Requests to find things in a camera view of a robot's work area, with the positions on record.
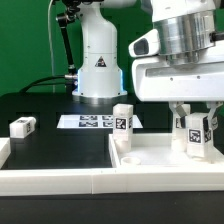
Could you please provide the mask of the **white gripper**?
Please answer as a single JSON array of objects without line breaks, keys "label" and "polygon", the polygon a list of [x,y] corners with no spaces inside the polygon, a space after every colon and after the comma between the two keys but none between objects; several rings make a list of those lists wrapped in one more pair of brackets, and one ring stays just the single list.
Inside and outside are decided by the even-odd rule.
[{"label": "white gripper", "polygon": [[167,101],[176,128],[185,127],[183,102],[210,101],[203,119],[205,130],[218,127],[218,112],[224,100],[224,56],[205,56],[199,64],[170,67],[160,57],[136,59],[132,65],[136,96],[141,101]]}]

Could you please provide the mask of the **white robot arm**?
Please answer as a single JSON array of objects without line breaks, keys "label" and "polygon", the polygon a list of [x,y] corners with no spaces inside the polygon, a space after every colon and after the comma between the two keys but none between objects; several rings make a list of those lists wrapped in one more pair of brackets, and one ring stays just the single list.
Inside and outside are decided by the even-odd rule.
[{"label": "white robot arm", "polygon": [[184,117],[183,104],[204,101],[208,125],[218,122],[224,102],[224,34],[215,29],[214,11],[221,0],[95,0],[80,5],[83,65],[78,93],[84,98],[111,98],[122,91],[117,66],[117,31],[104,20],[102,8],[140,1],[152,15],[153,29],[129,45],[135,94],[142,101],[167,101]]}]

